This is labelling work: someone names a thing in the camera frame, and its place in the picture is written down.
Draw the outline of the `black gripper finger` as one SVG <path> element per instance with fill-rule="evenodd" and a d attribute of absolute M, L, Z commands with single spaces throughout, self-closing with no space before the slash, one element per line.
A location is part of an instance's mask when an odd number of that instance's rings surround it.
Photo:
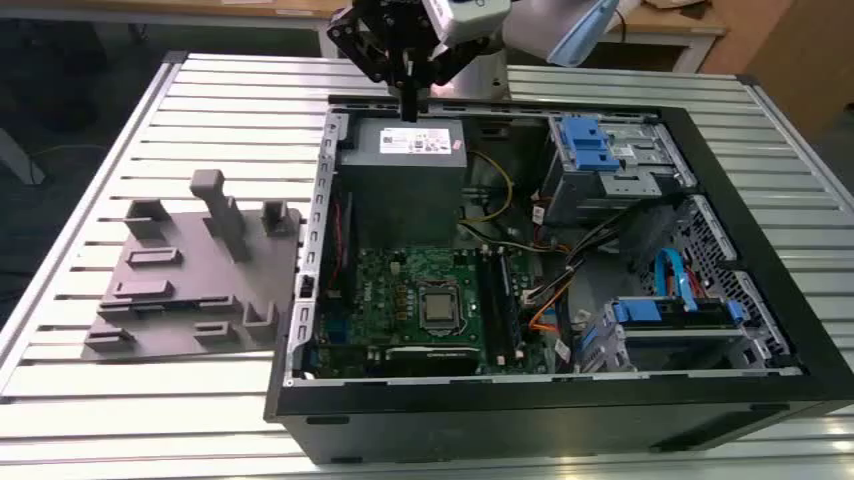
<path fill-rule="evenodd" d="M 489 46 L 489 38 L 477 38 L 447 47 L 432 55 L 436 42 L 419 42 L 408 50 L 408 121 L 417 120 L 421 100 L 420 92 L 432 85 L 444 85 Z"/>
<path fill-rule="evenodd" d="M 353 8 L 339 9 L 329 20 L 325 35 L 365 77 L 384 83 L 399 102 L 400 120 L 408 122 L 407 55 L 388 56 L 371 32 L 359 21 Z"/>

